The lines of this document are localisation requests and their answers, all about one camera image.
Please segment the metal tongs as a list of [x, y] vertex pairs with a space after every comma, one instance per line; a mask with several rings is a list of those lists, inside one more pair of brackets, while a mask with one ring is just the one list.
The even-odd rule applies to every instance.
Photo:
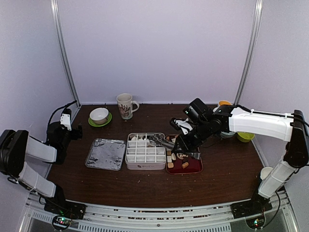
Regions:
[[[170, 149], [171, 151], [174, 147], [174, 142], [169, 141], [163, 137], [159, 137], [157, 135], [150, 136], [149, 141], [152, 145], [162, 146], [162, 147]], [[192, 158], [197, 159], [197, 160], [200, 159], [200, 152], [194, 151], [193, 149], [190, 150], [187, 146], [186, 146], [186, 151], [183, 152], [183, 154], [191, 156]]]

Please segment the metal tin lid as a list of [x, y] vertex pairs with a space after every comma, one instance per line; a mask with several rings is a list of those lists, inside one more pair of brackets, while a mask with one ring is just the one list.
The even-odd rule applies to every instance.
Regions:
[[92, 142], [85, 166], [88, 168], [119, 171], [126, 151], [126, 142], [97, 138]]

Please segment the white compartment tin box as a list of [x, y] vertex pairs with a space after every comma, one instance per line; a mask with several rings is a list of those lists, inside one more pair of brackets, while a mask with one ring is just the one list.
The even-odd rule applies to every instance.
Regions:
[[127, 137], [125, 162], [129, 170], [163, 170], [166, 149], [151, 143], [150, 137], [164, 138], [163, 133], [130, 133]]

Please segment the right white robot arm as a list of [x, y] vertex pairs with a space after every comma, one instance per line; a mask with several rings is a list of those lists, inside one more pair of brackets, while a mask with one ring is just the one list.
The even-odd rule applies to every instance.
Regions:
[[241, 105], [222, 105], [212, 110], [205, 104], [190, 103], [184, 109], [186, 120], [172, 118], [173, 128], [181, 130], [175, 149], [185, 153], [202, 145], [210, 136], [221, 132], [245, 132], [280, 139], [287, 143], [279, 163], [262, 180], [258, 195], [248, 201], [248, 210], [258, 213], [270, 198], [297, 170], [309, 162], [308, 123], [303, 113], [269, 113], [247, 109]]

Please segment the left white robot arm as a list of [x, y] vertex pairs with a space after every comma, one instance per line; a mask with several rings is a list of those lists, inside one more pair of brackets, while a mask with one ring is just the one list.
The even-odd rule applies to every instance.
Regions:
[[82, 137], [82, 125], [68, 129], [60, 122], [48, 126], [46, 142], [30, 136], [27, 130], [4, 130], [0, 136], [0, 172], [36, 191], [58, 214], [64, 215], [70, 207], [62, 187], [44, 178], [27, 163], [27, 159], [61, 165], [70, 142]]

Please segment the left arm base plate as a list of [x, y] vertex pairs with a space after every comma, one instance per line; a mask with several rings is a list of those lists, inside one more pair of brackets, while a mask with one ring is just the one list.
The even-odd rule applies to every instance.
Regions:
[[56, 215], [61, 215], [70, 219], [83, 219], [86, 205], [81, 203], [66, 202], [65, 207], [56, 206], [54, 203], [46, 202], [44, 210]]

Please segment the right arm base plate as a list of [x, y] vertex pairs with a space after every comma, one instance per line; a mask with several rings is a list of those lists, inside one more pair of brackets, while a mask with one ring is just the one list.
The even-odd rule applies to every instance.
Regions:
[[263, 212], [271, 210], [273, 208], [272, 204], [269, 201], [259, 202], [252, 199], [233, 203], [230, 207], [234, 219], [262, 214]]

